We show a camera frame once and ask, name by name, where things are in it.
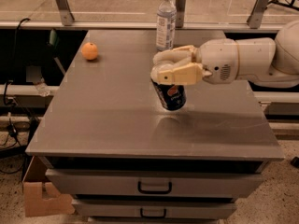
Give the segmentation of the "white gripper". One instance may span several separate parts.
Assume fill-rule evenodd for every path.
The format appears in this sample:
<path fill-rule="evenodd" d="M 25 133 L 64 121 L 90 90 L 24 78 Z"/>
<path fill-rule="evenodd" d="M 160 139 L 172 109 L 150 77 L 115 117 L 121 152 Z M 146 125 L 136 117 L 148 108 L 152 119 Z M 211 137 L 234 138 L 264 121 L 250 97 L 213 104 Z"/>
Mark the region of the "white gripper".
<path fill-rule="evenodd" d="M 150 77 L 157 84 L 185 86 L 202 79 L 210 84 L 229 84 L 238 73 L 238 46 L 232 39 L 214 39 L 199 49 L 187 45 L 158 52 L 153 63 Z"/>

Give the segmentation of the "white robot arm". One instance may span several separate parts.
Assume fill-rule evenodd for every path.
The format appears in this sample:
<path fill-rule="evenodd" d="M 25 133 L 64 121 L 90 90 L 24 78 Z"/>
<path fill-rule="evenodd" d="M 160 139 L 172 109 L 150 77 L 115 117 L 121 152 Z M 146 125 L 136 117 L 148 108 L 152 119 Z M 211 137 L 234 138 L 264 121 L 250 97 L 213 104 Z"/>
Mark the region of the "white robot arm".
<path fill-rule="evenodd" d="M 150 78 L 160 85 L 247 80 L 268 88 L 294 87 L 299 83 L 299 21 L 284 25 L 275 38 L 212 39 L 198 48 L 159 52 Z"/>

